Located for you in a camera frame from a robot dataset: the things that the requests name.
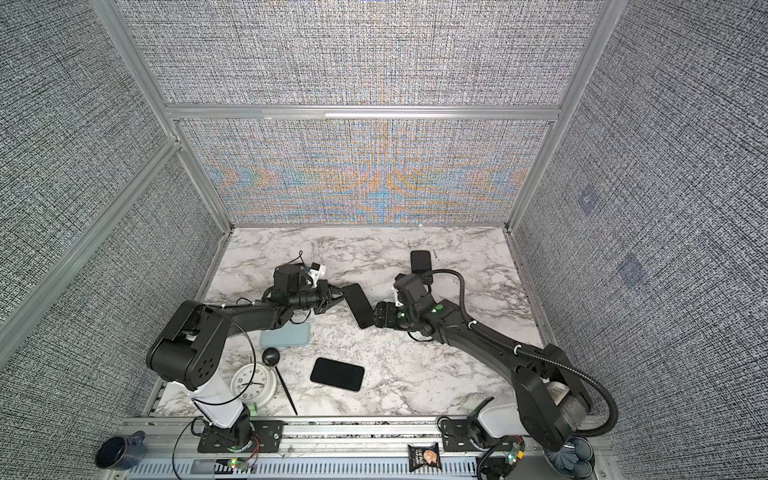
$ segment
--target black smartphone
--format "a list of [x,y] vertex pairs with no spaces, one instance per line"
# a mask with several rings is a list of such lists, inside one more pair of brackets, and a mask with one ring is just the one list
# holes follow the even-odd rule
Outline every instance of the black smartphone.
[[360,329],[366,329],[369,326],[373,326],[373,308],[368,303],[368,297],[365,292],[362,291],[359,283],[353,283],[352,285],[343,286],[341,289],[344,294],[344,300],[349,305],[349,309],[352,310],[352,315],[355,317],[357,326]]
[[[413,250],[411,252],[411,273],[421,275],[432,269],[432,257],[429,250]],[[422,283],[432,285],[432,275],[422,278]]]
[[360,365],[337,362],[318,358],[315,360],[315,368],[312,369],[310,380],[323,385],[335,386],[339,389],[359,392],[362,385],[362,375],[366,369]]

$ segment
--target black wire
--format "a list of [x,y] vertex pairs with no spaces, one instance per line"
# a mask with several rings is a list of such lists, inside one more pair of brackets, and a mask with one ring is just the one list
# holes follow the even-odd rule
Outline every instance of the black wire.
[[304,253],[304,250],[299,250],[299,256],[298,257],[294,258],[290,262],[285,262],[283,265],[290,265],[291,263],[293,263],[293,262],[295,262],[297,260],[301,260],[302,266],[306,266],[306,264],[304,263],[304,257],[301,256],[302,253]]
[[448,416],[445,416],[445,415],[439,416],[437,418],[437,429],[440,431],[440,433],[442,433],[443,435],[448,436],[448,437],[452,437],[452,436],[455,436],[455,435],[450,435],[448,433],[445,433],[445,430],[442,429],[442,426],[440,425],[440,422],[442,420],[450,420],[450,419],[451,419],[451,417],[448,417]]
[[605,419],[605,422],[603,422],[603,425],[600,425],[599,427],[595,427],[593,429],[589,430],[574,430],[572,435],[580,436],[580,437],[599,437],[601,435],[605,435],[606,433],[610,432],[613,427],[616,426],[616,422],[619,420],[619,407],[616,405],[616,401],[614,400],[614,397],[611,395],[608,390],[602,386],[597,380],[593,379],[588,374],[582,372],[581,370],[564,365],[560,362],[555,362],[554,360],[550,360],[545,356],[538,355],[537,353],[532,352],[526,352],[522,348],[518,349],[518,354],[525,355],[529,358],[541,360],[542,362],[550,363],[559,369],[567,370],[577,377],[584,380],[586,383],[589,383],[594,387],[595,390],[600,393],[600,395],[603,397],[605,402],[608,404],[608,418]]
[[[226,317],[226,318],[230,322],[232,322],[233,325],[235,325],[237,328],[239,328],[241,332],[243,332],[243,335],[245,335],[245,338],[248,340],[248,343],[250,344],[250,351],[253,354],[253,364],[254,364],[254,367],[253,367],[253,369],[251,369],[251,372],[250,372],[250,380],[248,380],[248,383],[250,383],[250,382],[253,381],[253,377],[256,375],[256,367],[255,367],[255,365],[256,365],[256,348],[253,347],[253,342],[250,341],[250,337],[248,336],[248,333],[243,329],[243,327],[240,326],[240,324],[238,324],[234,320],[232,320],[230,317]],[[248,390],[248,389],[243,389],[233,399],[229,399],[226,402],[209,403],[209,402],[204,402],[203,400],[198,400],[198,399],[191,399],[191,400],[192,400],[192,403],[202,403],[203,405],[212,405],[212,406],[226,405],[227,403],[231,403],[231,402],[234,402],[235,400],[239,399],[241,396],[243,396],[243,394],[245,393],[246,390]]]
[[419,275],[419,278],[424,278],[426,276],[432,275],[433,273],[449,273],[456,278],[458,278],[458,309],[462,312],[462,318],[465,322],[470,323],[472,321],[472,318],[467,313],[467,308],[464,304],[464,276],[461,275],[456,270],[450,270],[447,268],[438,268],[437,270],[430,270],[429,272],[424,272],[421,275]]
[[567,370],[580,379],[584,380],[586,383],[589,383],[594,387],[595,390],[600,393],[600,395],[603,397],[605,402],[608,404],[608,418],[603,422],[603,425],[600,425],[599,427],[595,427],[593,429],[589,430],[575,430],[573,432],[573,435],[578,435],[582,437],[598,437],[600,435],[605,435],[606,433],[610,432],[613,427],[616,426],[616,422],[618,422],[619,419],[619,408],[616,405],[616,402],[614,401],[614,397],[611,395],[608,390],[602,386],[596,379],[589,376],[587,373],[582,372],[581,370],[577,369],[574,366],[565,365],[561,362],[556,362],[552,359],[547,358],[546,356],[539,355],[535,352],[529,352],[525,350],[522,345],[518,342],[516,342],[513,339],[508,338],[507,336],[502,335],[501,333],[493,330],[491,327],[487,325],[483,325],[480,322],[477,322],[474,324],[474,327],[471,328],[472,332],[475,332],[476,335],[480,336],[481,338],[487,340],[489,343],[493,343],[496,346],[499,346],[503,349],[508,350],[511,353],[514,353],[515,355],[523,355],[527,356],[528,358],[536,359],[541,362],[549,363],[550,365],[554,365],[558,367],[559,369]]
[[194,423],[195,423],[197,420],[205,420],[205,419],[204,419],[203,417],[195,417],[195,418],[193,418],[193,419],[192,419],[192,421],[191,421],[191,422],[187,423],[187,424],[184,426],[184,428],[183,428],[183,429],[181,429],[181,433],[179,434],[179,436],[178,436],[178,437],[176,437],[176,443],[174,443],[174,449],[170,451],[170,466],[171,466],[171,467],[173,467],[173,469],[174,469],[174,475],[176,475],[176,478],[178,478],[179,480],[182,480],[182,478],[179,476],[179,472],[177,472],[177,471],[176,471],[176,447],[178,447],[178,446],[179,446],[179,440],[181,440],[181,436],[184,434],[184,432],[186,432],[186,431],[187,431],[187,427],[189,427],[189,430],[190,430],[190,432],[192,433],[192,435],[195,435],[195,436],[199,436],[199,435],[198,435],[198,434],[196,434],[196,433],[194,432],[194,430],[192,429],[192,425],[193,425],[193,424],[194,424]]
[[[611,395],[608,390],[602,386],[596,379],[593,379],[588,374],[582,372],[581,370],[573,367],[568,366],[563,363],[555,362],[554,360],[550,360],[549,358],[545,356],[540,356],[537,353],[527,352],[523,350],[522,348],[518,349],[518,352],[515,352],[515,347],[518,345],[518,342],[509,339],[506,336],[502,336],[501,333],[496,332],[492,328],[483,325],[482,323],[478,322],[477,320],[473,320],[469,314],[467,313],[466,306],[464,304],[464,292],[465,292],[465,284],[464,284],[464,277],[455,270],[449,270],[449,269],[437,269],[437,270],[430,270],[429,272],[424,272],[421,275],[419,275],[419,278],[424,278],[425,276],[432,275],[433,273],[449,273],[453,276],[456,276],[458,278],[458,308],[462,312],[462,318],[467,323],[467,327],[470,328],[471,331],[475,332],[475,334],[479,335],[481,338],[484,338],[488,340],[490,343],[493,343],[496,346],[500,346],[504,349],[507,349],[511,352],[513,352],[515,355],[518,355],[519,353],[530,357],[532,359],[541,360],[542,362],[547,362],[551,365],[554,365],[558,368],[565,369],[577,377],[584,380],[586,383],[589,383],[592,385],[605,399],[605,402],[608,404],[608,418],[603,422],[603,425],[600,425],[599,427],[595,427],[594,429],[589,430],[576,430],[574,431],[574,435],[580,435],[583,437],[596,437],[600,435],[605,435],[609,431],[613,429],[613,427],[616,426],[616,422],[618,422],[619,419],[619,409],[616,405],[616,402],[614,401],[613,396]],[[483,329],[491,330],[494,334],[497,334],[499,336],[502,336],[504,339],[511,340],[514,345],[508,344],[507,342],[503,341],[502,339],[497,339],[493,335],[483,332]]]
[[290,319],[288,319],[288,320],[289,320],[289,321],[290,321],[290,322],[291,322],[293,325],[301,325],[302,323],[306,322],[306,319],[308,319],[308,318],[310,317],[310,315],[311,315],[311,314],[312,314],[312,309],[310,308],[310,311],[306,313],[306,316],[304,317],[304,320],[302,320],[302,321],[300,321],[300,322],[294,322],[294,321],[293,321],[293,318],[290,318]]
[[408,332],[408,336],[414,339],[416,342],[434,342],[435,341],[435,339],[419,340],[416,337],[414,337],[410,332]]
[[504,441],[506,439],[507,439],[506,436],[501,437],[498,440],[498,442],[496,442],[496,445],[493,445],[490,449],[486,450],[485,453],[483,454],[483,456],[480,457],[480,461],[478,462],[478,469],[477,469],[477,472],[475,472],[477,474],[478,480],[482,480],[482,478],[480,477],[480,470],[482,469],[483,464],[485,464],[485,462],[488,461],[488,459],[491,457],[491,455],[493,455],[493,452],[498,450],[498,447],[502,446],[502,443],[504,443]]

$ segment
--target mounting plate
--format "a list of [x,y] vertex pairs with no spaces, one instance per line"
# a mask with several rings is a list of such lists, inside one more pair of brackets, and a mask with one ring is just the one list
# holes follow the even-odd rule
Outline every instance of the mounting plate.
[[445,452],[483,452],[469,440],[467,430],[469,422],[466,419],[442,419],[438,428],[442,432],[442,449]]
[[[280,449],[280,440],[283,439],[284,422],[280,420],[251,420],[250,424],[253,425],[253,434],[259,436],[259,453],[277,453]],[[199,453],[232,453],[227,447],[216,445],[216,437],[209,435],[200,439],[197,451]],[[254,450],[256,450],[256,445],[251,445],[237,454],[252,453]]]

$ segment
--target black stick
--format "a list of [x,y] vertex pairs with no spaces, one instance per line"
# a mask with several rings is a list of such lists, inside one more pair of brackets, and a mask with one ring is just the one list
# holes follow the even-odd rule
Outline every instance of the black stick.
[[283,376],[280,375],[280,371],[277,369],[277,365],[275,365],[275,372],[277,372],[277,378],[280,379],[280,383],[283,384],[283,391],[286,393],[286,397],[288,397],[288,401],[290,402],[290,406],[293,409],[293,413],[295,413],[296,416],[299,416],[299,413],[296,411],[296,406],[293,404],[293,399],[290,398],[290,393],[288,393],[288,387],[286,387],[286,383],[283,381]]

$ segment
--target light blue tray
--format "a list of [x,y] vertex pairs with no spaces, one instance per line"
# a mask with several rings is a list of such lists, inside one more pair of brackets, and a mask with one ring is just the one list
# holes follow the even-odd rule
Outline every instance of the light blue tray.
[[305,346],[310,342],[310,324],[308,322],[286,323],[277,330],[264,330],[261,333],[261,346]]

